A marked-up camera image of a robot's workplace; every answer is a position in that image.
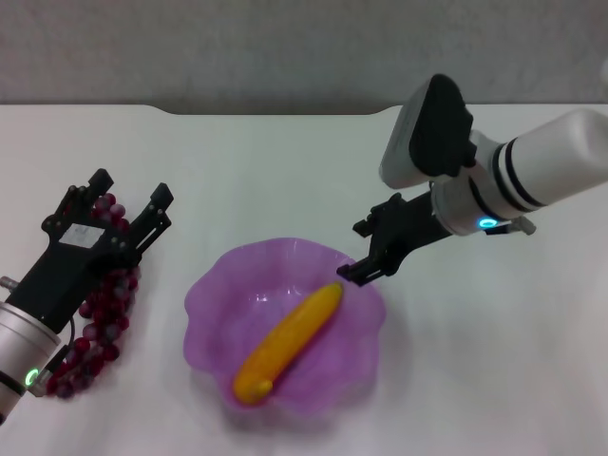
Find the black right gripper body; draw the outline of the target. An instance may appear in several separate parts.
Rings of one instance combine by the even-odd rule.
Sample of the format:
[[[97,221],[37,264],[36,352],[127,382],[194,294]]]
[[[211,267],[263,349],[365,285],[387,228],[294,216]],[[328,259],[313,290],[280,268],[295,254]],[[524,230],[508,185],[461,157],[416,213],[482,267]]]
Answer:
[[[414,250],[449,237],[434,214],[430,192],[411,200],[394,194],[371,209],[368,222],[370,276],[393,276]]]

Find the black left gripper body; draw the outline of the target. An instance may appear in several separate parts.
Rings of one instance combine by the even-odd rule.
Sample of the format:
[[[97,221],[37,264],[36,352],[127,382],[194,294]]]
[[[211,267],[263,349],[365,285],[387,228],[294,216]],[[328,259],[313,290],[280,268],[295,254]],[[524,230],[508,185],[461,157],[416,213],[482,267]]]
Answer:
[[[60,333],[106,275],[139,265],[143,218],[124,231],[89,209],[72,208],[48,217],[42,228],[48,246],[7,303]]]

